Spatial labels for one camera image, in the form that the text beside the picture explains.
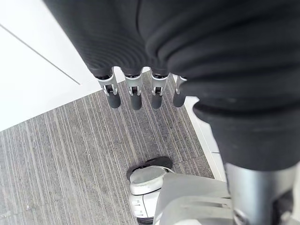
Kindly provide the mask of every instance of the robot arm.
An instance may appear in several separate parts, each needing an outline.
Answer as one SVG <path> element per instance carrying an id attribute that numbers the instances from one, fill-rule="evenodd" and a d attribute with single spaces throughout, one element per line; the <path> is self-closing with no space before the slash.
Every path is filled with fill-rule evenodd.
<path id="1" fill-rule="evenodd" d="M 166 70 L 187 80 L 180 92 L 200 99 L 194 112 L 211 125 L 237 224 L 288 218 L 300 161 L 299 0 L 45 2 L 112 107 L 113 66 L 162 71 L 152 75 L 156 107 Z"/>

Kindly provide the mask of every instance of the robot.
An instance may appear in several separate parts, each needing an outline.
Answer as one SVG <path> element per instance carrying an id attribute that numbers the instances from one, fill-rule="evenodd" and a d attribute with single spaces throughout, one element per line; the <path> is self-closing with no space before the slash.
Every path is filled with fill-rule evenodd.
<path id="1" fill-rule="evenodd" d="M 142 107 L 143 67 L 152 71 L 154 110 L 169 73 L 180 76 L 175 106 L 185 96 L 200 99 L 194 113 L 211 126 L 228 192 L 224 183 L 174 174 L 166 165 L 137 169 L 130 176 L 133 196 L 152 195 L 154 202 L 160 190 L 155 215 L 148 201 L 140 205 L 147 217 L 145 210 L 133 210 L 141 211 L 135 214 L 140 222 L 154 216 L 161 225 L 295 224 L 290 214 L 300 161 L 300 1 L 44 2 L 110 107 L 121 104 L 114 66 L 126 77 L 135 110 Z M 183 196 L 183 184 L 192 196 Z M 132 207 L 138 207 L 134 198 Z"/>

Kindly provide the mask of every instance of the striped carpet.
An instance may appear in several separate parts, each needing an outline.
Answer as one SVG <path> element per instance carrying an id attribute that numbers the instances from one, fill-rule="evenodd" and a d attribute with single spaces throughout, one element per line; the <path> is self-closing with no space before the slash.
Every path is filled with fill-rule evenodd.
<path id="1" fill-rule="evenodd" d="M 135 225 L 126 170 L 169 156 L 179 173 L 213 177 L 184 107 L 172 105 L 169 79 L 163 105 L 111 109 L 103 92 L 56 108 L 0 133 L 0 225 Z"/>

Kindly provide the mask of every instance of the gray carpet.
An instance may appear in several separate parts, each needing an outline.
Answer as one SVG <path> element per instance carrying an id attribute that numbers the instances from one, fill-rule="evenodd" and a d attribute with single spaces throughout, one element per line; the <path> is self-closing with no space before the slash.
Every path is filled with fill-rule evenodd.
<path id="1" fill-rule="evenodd" d="M 0 225 L 134 225 L 126 170 L 169 156 L 178 173 L 213 177 L 184 107 L 150 106 L 143 75 L 139 111 L 110 109 L 103 92 L 39 115 L 0 133 Z"/>

